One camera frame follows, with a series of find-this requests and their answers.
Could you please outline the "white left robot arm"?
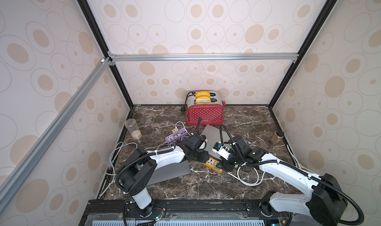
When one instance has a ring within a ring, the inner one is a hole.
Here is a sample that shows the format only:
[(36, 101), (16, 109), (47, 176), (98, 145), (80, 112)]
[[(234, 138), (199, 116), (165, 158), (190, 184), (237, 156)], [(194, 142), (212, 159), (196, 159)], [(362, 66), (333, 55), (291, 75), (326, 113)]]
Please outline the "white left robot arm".
[(115, 184), (121, 191), (129, 194), (141, 210), (150, 211), (153, 201), (147, 185), (154, 172), (184, 161), (206, 163), (209, 160), (206, 146), (206, 136), (194, 133), (188, 139), (174, 142), (165, 149), (146, 151), (137, 148), (118, 169)]

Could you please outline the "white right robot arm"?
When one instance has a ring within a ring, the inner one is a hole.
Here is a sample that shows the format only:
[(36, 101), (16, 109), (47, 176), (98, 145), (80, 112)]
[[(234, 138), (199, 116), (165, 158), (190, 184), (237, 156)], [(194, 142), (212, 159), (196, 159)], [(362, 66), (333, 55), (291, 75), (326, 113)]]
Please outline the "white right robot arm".
[(249, 147), (240, 136), (228, 142), (217, 142), (212, 150), (220, 156), (220, 168), (226, 172), (231, 172), (236, 165), (253, 167), (272, 174), (300, 191), (300, 194), (269, 191), (260, 203), (265, 216), (272, 216), (276, 212), (303, 214), (322, 226), (359, 226), (365, 220), (360, 206), (342, 192), (338, 181), (328, 173), (321, 176), (302, 170), (261, 147)]

